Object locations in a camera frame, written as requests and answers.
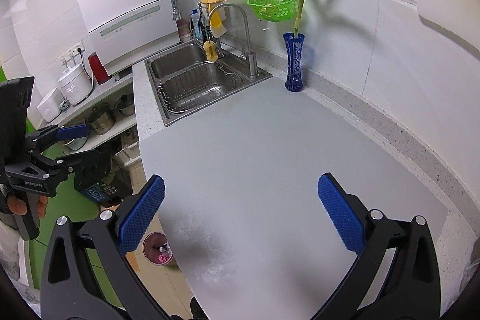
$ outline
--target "plastic basket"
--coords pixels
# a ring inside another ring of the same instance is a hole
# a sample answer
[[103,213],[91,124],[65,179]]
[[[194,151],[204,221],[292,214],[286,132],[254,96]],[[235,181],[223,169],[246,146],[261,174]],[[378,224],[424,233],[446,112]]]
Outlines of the plastic basket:
[[280,22],[292,19],[297,14],[298,0],[248,0],[259,19]]

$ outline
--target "sink basin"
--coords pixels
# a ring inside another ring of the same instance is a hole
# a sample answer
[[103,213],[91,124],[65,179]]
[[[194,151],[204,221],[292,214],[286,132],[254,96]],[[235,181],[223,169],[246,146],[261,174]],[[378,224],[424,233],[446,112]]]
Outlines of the sink basin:
[[193,40],[146,62],[165,126],[272,76],[258,68],[250,79],[245,60],[230,53],[209,62]]
[[242,85],[242,78],[218,63],[200,63],[158,87],[163,107],[174,114],[209,103]]
[[187,45],[179,48],[177,51],[152,60],[150,67],[155,78],[162,79],[165,76],[172,75],[184,68],[204,61],[205,56],[202,51],[199,51],[195,45]]

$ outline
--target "finger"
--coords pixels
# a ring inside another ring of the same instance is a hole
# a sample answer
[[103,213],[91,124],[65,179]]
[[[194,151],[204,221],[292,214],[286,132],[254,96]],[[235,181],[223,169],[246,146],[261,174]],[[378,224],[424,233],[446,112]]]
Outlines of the finger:
[[39,202],[39,203],[37,204],[38,216],[39,216],[41,219],[43,219],[43,218],[45,217],[45,214],[46,214],[46,212],[47,212],[47,207],[46,207],[46,206],[47,206],[46,203],[43,204],[43,203]]
[[38,199],[38,202],[46,205],[49,202],[49,198],[45,196],[40,196],[40,198]]
[[13,214],[18,214],[20,216],[27,214],[27,205],[25,205],[25,202],[13,195],[8,197],[7,206]]

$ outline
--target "blue gripper pad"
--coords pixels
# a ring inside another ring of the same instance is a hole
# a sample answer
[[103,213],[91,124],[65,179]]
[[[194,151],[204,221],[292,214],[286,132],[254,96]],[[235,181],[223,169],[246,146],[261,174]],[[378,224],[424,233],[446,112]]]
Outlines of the blue gripper pad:
[[60,141],[79,139],[87,137],[90,134],[90,128],[87,125],[77,125],[75,127],[60,128],[57,132],[57,139]]
[[354,196],[346,194],[330,173],[320,177],[318,198],[327,210],[345,247],[359,255],[365,247],[364,226],[345,197]]
[[140,197],[118,227],[117,245],[122,255],[137,249],[140,240],[155,217],[165,198],[163,179],[158,175],[153,175],[138,195]]

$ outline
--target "electrical outlet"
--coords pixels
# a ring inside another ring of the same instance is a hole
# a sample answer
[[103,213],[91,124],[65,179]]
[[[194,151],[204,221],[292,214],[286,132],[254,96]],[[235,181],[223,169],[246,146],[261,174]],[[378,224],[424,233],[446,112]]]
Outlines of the electrical outlet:
[[65,51],[62,53],[58,58],[60,61],[63,62],[63,60],[71,60],[71,55],[72,53],[75,55],[75,58],[79,55],[78,53],[78,48],[82,50],[82,52],[85,52],[85,47],[83,46],[83,43],[80,41],[78,44],[74,45],[72,48],[70,48],[68,51]]

